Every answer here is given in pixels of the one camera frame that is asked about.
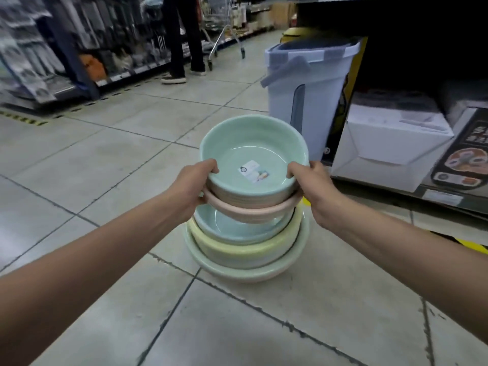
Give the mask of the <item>person's right hand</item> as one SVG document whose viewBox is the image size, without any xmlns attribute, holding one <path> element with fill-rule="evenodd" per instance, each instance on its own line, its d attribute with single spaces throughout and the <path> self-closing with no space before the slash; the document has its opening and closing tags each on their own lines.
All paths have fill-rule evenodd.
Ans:
<svg viewBox="0 0 488 366">
<path fill-rule="evenodd" d="M 348 198 L 337 190 L 320 161 L 311 161 L 309 166 L 312 173 L 304 180 L 296 181 L 310 203 L 315 221 L 335 233 L 343 226 Z"/>
</svg>

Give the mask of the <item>light blue plastic basin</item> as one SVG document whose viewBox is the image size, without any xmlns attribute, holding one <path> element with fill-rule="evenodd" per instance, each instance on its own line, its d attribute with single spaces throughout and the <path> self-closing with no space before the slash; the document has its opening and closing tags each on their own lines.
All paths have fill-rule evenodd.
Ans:
<svg viewBox="0 0 488 366">
<path fill-rule="evenodd" d="M 263 223 L 244 223 L 223 215 L 209 204 L 196 208 L 194 220 L 207 236 L 222 243 L 247 246 L 273 238 L 290 222 L 294 210 Z"/>
</svg>

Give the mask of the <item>grey store shelf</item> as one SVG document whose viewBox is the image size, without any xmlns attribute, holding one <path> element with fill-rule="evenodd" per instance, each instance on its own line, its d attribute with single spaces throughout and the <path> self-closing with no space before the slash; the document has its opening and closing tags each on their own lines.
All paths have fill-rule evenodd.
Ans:
<svg viewBox="0 0 488 366">
<path fill-rule="evenodd" d="M 348 196 L 355 196 L 368 201 L 393 205 L 395 207 L 409 209 L 413 212 L 423 213 L 452 222 L 459 222 L 488 231 L 487 215 L 424 201 L 417 196 L 397 193 L 388 189 L 356 183 L 342 178 L 332 178 L 332 181 L 339 191 Z"/>
</svg>

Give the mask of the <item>orange packaged item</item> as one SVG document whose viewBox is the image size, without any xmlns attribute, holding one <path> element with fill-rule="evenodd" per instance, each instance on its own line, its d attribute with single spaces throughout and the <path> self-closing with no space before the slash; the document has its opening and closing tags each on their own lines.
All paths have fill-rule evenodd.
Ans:
<svg viewBox="0 0 488 366">
<path fill-rule="evenodd" d="M 93 82 L 107 79 L 107 73 L 101 61 L 90 54 L 80 54 L 79 58 L 81 59 L 89 78 Z"/>
</svg>

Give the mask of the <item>pale yellow plastic basin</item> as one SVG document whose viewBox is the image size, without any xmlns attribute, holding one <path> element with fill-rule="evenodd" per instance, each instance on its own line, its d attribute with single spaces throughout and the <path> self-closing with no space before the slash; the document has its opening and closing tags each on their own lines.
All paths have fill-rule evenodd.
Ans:
<svg viewBox="0 0 488 366">
<path fill-rule="evenodd" d="M 186 222 L 186 229 L 197 251 L 210 261 L 232 269 L 254 269 L 271 264 L 292 248 L 300 232 L 302 218 L 303 210 L 298 206 L 283 230 L 268 240 L 245 246 L 211 238 L 198 227 L 194 218 Z"/>
</svg>

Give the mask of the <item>grey flat box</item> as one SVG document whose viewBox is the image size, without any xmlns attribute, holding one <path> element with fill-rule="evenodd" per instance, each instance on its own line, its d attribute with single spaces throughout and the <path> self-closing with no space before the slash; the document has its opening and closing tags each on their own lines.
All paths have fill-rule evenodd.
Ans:
<svg viewBox="0 0 488 366">
<path fill-rule="evenodd" d="M 436 101 L 421 91 L 369 89 L 356 91 L 351 104 L 391 110 L 440 112 Z"/>
</svg>

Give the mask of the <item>white paper label sticker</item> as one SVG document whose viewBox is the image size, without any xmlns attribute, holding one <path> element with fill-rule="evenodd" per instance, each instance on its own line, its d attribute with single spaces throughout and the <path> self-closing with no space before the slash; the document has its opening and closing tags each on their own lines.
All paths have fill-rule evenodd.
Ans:
<svg viewBox="0 0 488 366">
<path fill-rule="evenodd" d="M 250 160 L 239 168 L 239 173 L 252 184 L 268 178 L 270 173 L 254 160 Z"/>
</svg>

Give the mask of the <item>white shelf price label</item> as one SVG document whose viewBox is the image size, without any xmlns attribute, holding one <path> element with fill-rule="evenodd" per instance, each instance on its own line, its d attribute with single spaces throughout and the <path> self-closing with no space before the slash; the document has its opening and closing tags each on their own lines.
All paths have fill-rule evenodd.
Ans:
<svg viewBox="0 0 488 366">
<path fill-rule="evenodd" d="M 458 207 L 459 204 L 462 203 L 464 197 L 442 191 L 426 189 L 422 196 L 422 199 L 433 203 L 440 203 L 452 207 Z"/>
</svg>

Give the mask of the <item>white cardboard box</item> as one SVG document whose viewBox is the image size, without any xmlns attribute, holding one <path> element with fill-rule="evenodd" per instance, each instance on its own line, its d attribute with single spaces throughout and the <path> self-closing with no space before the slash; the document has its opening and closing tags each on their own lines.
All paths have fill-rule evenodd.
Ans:
<svg viewBox="0 0 488 366">
<path fill-rule="evenodd" d="M 443 114 L 350 106 L 332 176 L 414 192 L 454 133 Z"/>
</svg>

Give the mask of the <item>yellow round lid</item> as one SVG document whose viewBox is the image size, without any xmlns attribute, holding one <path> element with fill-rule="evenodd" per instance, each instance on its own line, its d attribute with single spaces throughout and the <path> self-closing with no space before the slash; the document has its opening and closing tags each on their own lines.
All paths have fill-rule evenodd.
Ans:
<svg viewBox="0 0 488 366">
<path fill-rule="evenodd" d="M 280 38 L 280 43 L 290 42 L 304 38 L 316 38 L 320 31 L 309 27 L 290 27 L 285 30 Z"/>
</svg>

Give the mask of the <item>person's left hand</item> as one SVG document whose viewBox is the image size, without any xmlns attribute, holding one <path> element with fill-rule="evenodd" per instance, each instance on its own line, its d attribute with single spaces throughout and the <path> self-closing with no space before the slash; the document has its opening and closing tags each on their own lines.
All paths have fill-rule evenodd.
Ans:
<svg viewBox="0 0 488 366">
<path fill-rule="evenodd" d="M 201 196 L 208 177 L 197 176 L 197 163 L 184 166 L 175 181 L 164 192 L 172 217 L 177 224 L 188 221 L 196 207 L 206 203 Z"/>
</svg>

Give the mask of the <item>rack of hanging goods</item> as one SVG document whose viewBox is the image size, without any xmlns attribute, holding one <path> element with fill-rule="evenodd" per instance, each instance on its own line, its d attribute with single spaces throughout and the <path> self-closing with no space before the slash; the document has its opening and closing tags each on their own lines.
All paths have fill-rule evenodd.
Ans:
<svg viewBox="0 0 488 366">
<path fill-rule="evenodd" d="M 38 110 L 170 62 L 162 8 L 167 0 L 0 0 L 0 105 Z M 103 64 L 93 82 L 80 54 Z"/>
</svg>

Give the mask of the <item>pink plastic basin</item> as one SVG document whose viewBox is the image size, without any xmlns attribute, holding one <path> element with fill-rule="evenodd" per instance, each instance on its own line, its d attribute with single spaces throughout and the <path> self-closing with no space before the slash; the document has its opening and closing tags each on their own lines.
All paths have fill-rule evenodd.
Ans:
<svg viewBox="0 0 488 366">
<path fill-rule="evenodd" d="M 203 188 L 203 195 L 209 205 L 214 207 L 223 215 L 234 219 L 235 221 L 259 224 L 271 221 L 274 218 L 281 217 L 288 212 L 293 212 L 296 206 L 301 202 L 303 197 L 302 190 L 293 193 L 287 200 L 282 203 L 263 207 L 263 208 L 243 208 L 228 204 L 218 199 L 206 186 Z"/>
</svg>

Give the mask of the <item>large pale green basin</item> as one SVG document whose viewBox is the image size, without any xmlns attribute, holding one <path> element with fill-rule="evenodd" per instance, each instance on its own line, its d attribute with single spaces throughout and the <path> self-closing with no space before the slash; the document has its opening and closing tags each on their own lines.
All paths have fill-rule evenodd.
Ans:
<svg viewBox="0 0 488 366">
<path fill-rule="evenodd" d="M 189 227 L 185 227 L 184 239 L 187 250 L 193 260 L 200 268 L 214 276 L 235 281 L 239 283 L 259 283 L 268 281 L 288 270 L 300 258 L 307 245 L 310 233 L 310 218 L 305 213 L 302 215 L 300 229 L 294 244 L 291 248 L 276 261 L 260 268 L 253 269 L 234 269 L 214 263 L 204 256 L 197 246 L 196 240 L 190 232 Z"/>
</svg>

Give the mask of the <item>black printed product box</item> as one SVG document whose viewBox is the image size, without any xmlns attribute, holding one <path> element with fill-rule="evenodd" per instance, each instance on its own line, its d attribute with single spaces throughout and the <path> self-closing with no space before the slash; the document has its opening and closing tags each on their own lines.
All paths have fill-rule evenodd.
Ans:
<svg viewBox="0 0 488 366">
<path fill-rule="evenodd" d="M 433 168 L 433 184 L 473 193 L 488 185 L 488 109 L 476 109 Z"/>
</svg>

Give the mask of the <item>mint green plastic basin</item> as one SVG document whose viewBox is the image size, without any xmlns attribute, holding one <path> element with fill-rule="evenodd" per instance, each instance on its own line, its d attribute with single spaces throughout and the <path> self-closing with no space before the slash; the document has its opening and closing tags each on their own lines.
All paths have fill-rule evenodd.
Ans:
<svg viewBox="0 0 488 366">
<path fill-rule="evenodd" d="M 269 200 L 274 205 L 297 189 L 295 178 L 286 178 L 290 162 L 308 165 L 308 146 L 303 136 L 280 119 L 264 115 L 229 118 L 214 126 L 202 139 L 200 159 L 216 159 L 219 173 L 209 176 L 208 187 L 220 200 Z M 239 173 L 250 160 L 270 176 L 252 184 Z"/>
</svg>

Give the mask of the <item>metal shopping cart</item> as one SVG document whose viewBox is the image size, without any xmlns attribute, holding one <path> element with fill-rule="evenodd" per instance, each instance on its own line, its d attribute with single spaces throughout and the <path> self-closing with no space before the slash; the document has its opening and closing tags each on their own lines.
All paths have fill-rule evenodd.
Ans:
<svg viewBox="0 0 488 366">
<path fill-rule="evenodd" d="M 213 71 L 214 59 L 218 57 L 219 48 L 229 41 L 235 42 L 245 59 L 246 50 L 240 41 L 234 25 L 234 11 L 239 11 L 238 0 L 198 0 L 200 7 L 200 30 L 203 32 L 207 43 L 204 53 L 207 56 L 207 67 Z"/>
</svg>

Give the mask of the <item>brown cardboard boxes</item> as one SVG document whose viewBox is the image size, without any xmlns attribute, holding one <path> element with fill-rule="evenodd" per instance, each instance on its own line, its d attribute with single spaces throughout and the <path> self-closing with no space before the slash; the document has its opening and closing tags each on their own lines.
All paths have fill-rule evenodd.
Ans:
<svg viewBox="0 0 488 366">
<path fill-rule="evenodd" d="M 287 30 L 291 26 L 293 16 L 297 12 L 297 5 L 293 2 L 277 2 L 270 5 L 270 19 L 278 30 Z"/>
</svg>

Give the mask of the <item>yellow and black carton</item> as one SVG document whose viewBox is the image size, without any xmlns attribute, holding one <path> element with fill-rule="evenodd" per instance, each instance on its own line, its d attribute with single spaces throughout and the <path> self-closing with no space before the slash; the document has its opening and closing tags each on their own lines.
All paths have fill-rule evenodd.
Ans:
<svg viewBox="0 0 488 366">
<path fill-rule="evenodd" d="M 332 127 L 330 129 L 322 157 L 322 163 L 326 166 L 332 166 L 335 154 L 337 152 L 367 42 L 367 36 L 361 38 L 359 52 L 352 59 L 349 73 L 346 75 L 344 80 L 341 96 L 336 108 Z"/>
</svg>

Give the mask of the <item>person's left forearm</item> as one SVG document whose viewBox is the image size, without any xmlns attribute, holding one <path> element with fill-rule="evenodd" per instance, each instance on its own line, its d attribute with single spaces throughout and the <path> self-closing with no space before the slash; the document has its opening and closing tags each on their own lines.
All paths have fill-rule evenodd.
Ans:
<svg viewBox="0 0 488 366">
<path fill-rule="evenodd" d="M 0 276 L 0 366 L 29 366 L 169 232 L 194 198 L 170 188 Z"/>
</svg>

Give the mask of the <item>person's right forearm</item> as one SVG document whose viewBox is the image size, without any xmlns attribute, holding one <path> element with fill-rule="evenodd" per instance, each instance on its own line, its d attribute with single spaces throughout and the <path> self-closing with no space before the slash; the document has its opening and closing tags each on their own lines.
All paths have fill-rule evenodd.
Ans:
<svg viewBox="0 0 488 366">
<path fill-rule="evenodd" d="M 488 255 L 349 199 L 306 192 L 319 225 L 488 345 Z"/>
</svg>

